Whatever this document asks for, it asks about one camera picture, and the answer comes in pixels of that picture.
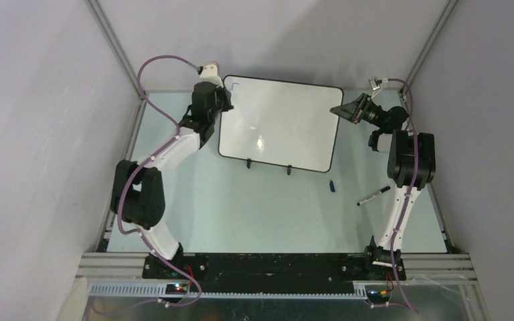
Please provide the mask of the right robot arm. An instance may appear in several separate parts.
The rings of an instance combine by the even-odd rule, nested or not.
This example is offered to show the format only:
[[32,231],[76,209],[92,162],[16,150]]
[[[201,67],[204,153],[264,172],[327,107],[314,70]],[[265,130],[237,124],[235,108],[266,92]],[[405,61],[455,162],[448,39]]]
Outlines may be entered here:
[[384,110],[367,94],[354,101],[332,107],[330,113],[353,124],[374,125],[368,147],[388,154],[387,176],[390,199],[384,218],[387,222],[370,240],[362,262],[364,274],[378,280],[400,262],[402,239],[414,203],[436,172],[434,135],[411,133],[403,124],[409,119],[406,109],[395,106]]

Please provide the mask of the white whiteboard black frame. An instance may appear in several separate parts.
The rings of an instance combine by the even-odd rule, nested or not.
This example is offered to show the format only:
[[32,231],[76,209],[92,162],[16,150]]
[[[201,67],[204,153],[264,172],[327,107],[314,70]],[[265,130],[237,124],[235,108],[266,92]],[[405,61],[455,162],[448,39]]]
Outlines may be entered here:
[[220,119],[221,156],[326,173],[331,169],[344,91],[334,86],[228,75],[233,110]]

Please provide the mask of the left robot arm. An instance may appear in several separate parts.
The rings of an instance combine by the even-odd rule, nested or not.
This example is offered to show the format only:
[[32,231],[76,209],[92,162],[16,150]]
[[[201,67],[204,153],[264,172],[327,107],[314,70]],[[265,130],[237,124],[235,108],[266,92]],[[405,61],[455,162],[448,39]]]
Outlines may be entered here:
[[185,261],[176,255],[181,244],[163,219],[163,177],[204,147],[215,132],[217,117],[232,108],[223,86],[200,82],[193,88],[178,134],[147,156],[136,161],[121,160],[116,166],[110,210],[117,216],[118,228],[124,235],[138,233],[149,251],[162,257],[159,270],[168,278],[181,276]]

